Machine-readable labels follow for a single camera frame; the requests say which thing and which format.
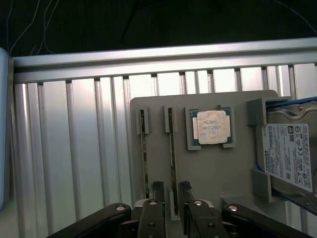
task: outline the dark background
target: dark background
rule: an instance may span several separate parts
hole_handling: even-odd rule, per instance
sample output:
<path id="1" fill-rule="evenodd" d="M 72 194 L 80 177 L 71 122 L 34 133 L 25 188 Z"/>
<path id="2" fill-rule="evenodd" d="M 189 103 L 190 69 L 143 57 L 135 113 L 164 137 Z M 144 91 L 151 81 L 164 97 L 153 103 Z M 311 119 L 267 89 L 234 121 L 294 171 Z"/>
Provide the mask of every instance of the dark background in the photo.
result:
<path id="1" fill-rule="evenodd" d="M 32 21 L 38 0 L 13 0 L 9 20 L 12 46 Z M 135 12 L 124 41 L 122 33 L 135 0 L 60 0 L 47 29 L 47 46 L 55 53 L 104 51 L 176 45 L 314 37 L 314 31 L 288 8 L 273 0 L 151 0 Z M 37 53 L 44 35 L 41 0 L 34 24 L 16 44 L 12 56 Z M 316 29 L 316 0 L 280 0 Z M 53 0 L 47 21 L 56 3 Z M 5 22 L 11 0 L 0 3 L 0 47 L 6 48 Z M 39 52 L 49 54 L 42 47 Z"/>

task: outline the white wire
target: white wire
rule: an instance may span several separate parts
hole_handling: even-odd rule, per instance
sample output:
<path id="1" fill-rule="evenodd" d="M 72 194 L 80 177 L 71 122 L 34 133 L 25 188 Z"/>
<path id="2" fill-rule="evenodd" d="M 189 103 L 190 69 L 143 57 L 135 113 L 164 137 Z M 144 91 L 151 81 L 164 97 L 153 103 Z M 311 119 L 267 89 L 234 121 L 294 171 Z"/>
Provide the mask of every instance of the white wire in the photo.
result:
<path id="1" fill-rule="evenodd" d="M 301 15 L 299 14 L 297 11 L 295 11 L 294 9 L 290 8 L 289 6 L 283 4 L 282 2 L 278 1 L 278 0 L 274 0 L 274 2 L 288 8 L 290 11 L 292 11 L 293 13 L 295 13 L 296 15 L 298 15 L 304 22 L 306 22 L 306 24 L 315 32 L 315 34 L 317 35 L 317 31 L 315 30 L 315 28 Z"/>
<path id="2" fill-rule="evenodd" d="M 6 50 L 10 51 L 10 46 L 9 46 L 9 19 L 11 17 L 11 13 L 12 13 L 12 9 L 13 9 L 13 0 L 11 0 L 11 7 L 8 13 L 8 17 L 6 18 Z"/>
<path id="3" fill-rule="evenodd" d="M 37 13 L 38 13 L 38 9 L 39 9 L 39 5 L 40 5 L 40 2 L 41 2 L 41 0 L 38 0 L 38 4 L 37 4 L 37 6 L 36 6 L 36 9 L 35 9 L 35 13 L 34 13 L 34 16 L 33 16 L 33 19 L 32 19 L 32 21 L 31 21 L 31 23 L 25 28 L 25 30 L 22 32 L 22 34 L 19 36 L 19 38 L 14 42 L 14 44 L 12 45 L 12 48 L 11 48 L 11 50 L 10 50 L 10 55 L 11 55 L 11 53 L 12 53 L 12 50 L 14 49 L 14 47 L 16 46 L 16 44 L 19 42 L 19 40 L 22 38 L 22 36 L 25 34 L 25 32 L 27 32 L 27 30 L 33 25 L 33 23 L 34 23 L 34 20 L 35 20 L 35 17 L 36 17 L 36 15 L 37 15 Z"/>
<path id="4" fill-rule="evenodd" d="M 46 31 L 47 31 L 47 28 L 48 28 L 48 26 L 49 26 L 49 24 L 50 24 L 50 21 L 51 21 L 51 19 L 52 19 L 53 15 L 54 15 L 55 9 L 57 8 L 57 5 L 58 5 L 58 3 L 59 3 L 59 0 L 57 0 L 57 2 L 56 2 L 56 4 L 55 4 L 55 7 L 53 8 L 53 11 L 52 11 L 51 17 L 49 18 L 49 21 L 48 21 L 48 23 L 46 24 L 46 18 L 45 18 L 45 15 L 46 15 L 46 13 L 47 13 L 47 11 L 48 11 L 49 7 L 51 6 L 51 3 L 52 3 L 52 2 L 53 2 L 53 0 L 51 0 L 51 1 L 50 1 L 49 5 L 47 6 L 47 8 L 46 8 L 46 9 L 45 9 L 45 11 L 44 11 L 44 25 L 46 25 L 46 26 L 45 26 L 45 29 L 44 29 L 44 36 L 43 36 L 43 40 L 42 40 L 42 42 L 41 42 L 40 48 L 39 48 L 38 52 L 36 53 L 36 55 L 38 55 L 38 54 L 39 54 L 39 52 L 41 51 L 41 48 L 42 48 L 43 43 L 44 43 L 45 38 L 46 38 Z M 47 49 L 47 51 L 48 51 L 48 52 L 50 52 L 50 53 L 52 52 L 52 51 L 50 51 L 50 50 L 48 49 L 48 47 L 47 47 L 47 45 L 46 45 L 46 44 L 45 44 L 45 47 L 46 47 L 46 49 Z"/>

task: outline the screw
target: screw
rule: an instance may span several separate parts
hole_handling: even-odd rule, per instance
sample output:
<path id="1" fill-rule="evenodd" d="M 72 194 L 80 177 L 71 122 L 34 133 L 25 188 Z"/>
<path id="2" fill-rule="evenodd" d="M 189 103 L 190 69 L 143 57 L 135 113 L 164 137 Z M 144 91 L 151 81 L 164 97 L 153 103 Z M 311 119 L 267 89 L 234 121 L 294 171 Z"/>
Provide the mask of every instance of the screw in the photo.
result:
<path id="1" fill-rule="evenodd" d="M 197 206 L 201 206 L 202 202 L 201 201 L 195 201 L 194 204 L 197 205 Z"/>
<path id="2" fill-rule="evenodd" d="M 229 206 L 228 209 L 233 212 L 236 212 L 238 210 L 238 208 L 235 206 Z"/>
<path id="3" fill-rule="evenodd" d="M 120 205 L 120 206 L 117 206 L 117 211 L 123 211 L 125 209 L 124 206 Z"/>

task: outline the hard drive label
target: hard drive label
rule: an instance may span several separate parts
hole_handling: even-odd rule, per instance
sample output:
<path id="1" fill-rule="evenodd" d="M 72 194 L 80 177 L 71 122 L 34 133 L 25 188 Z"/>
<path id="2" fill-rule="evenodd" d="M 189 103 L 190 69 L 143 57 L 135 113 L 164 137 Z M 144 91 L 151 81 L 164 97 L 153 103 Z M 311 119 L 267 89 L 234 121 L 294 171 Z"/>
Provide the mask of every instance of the hard drive label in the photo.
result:
<path id="1" fill-rule="evenodd" d="M 307 124 L 267 124 L 262 127 L 267 174 L 312 192 Z"/>

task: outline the hard drive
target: hard drive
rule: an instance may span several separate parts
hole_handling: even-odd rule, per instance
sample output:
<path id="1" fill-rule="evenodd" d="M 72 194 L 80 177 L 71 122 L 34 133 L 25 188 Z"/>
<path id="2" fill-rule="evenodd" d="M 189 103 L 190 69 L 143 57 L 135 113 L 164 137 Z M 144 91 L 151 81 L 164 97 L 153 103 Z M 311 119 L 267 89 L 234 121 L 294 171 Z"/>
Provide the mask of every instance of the hard drive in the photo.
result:
<path id="1" fill-rule="evenodd" d="M 277 193 L 317 215 L 317 102 L 266 109 L 256 128 L 258 165 Z"/>

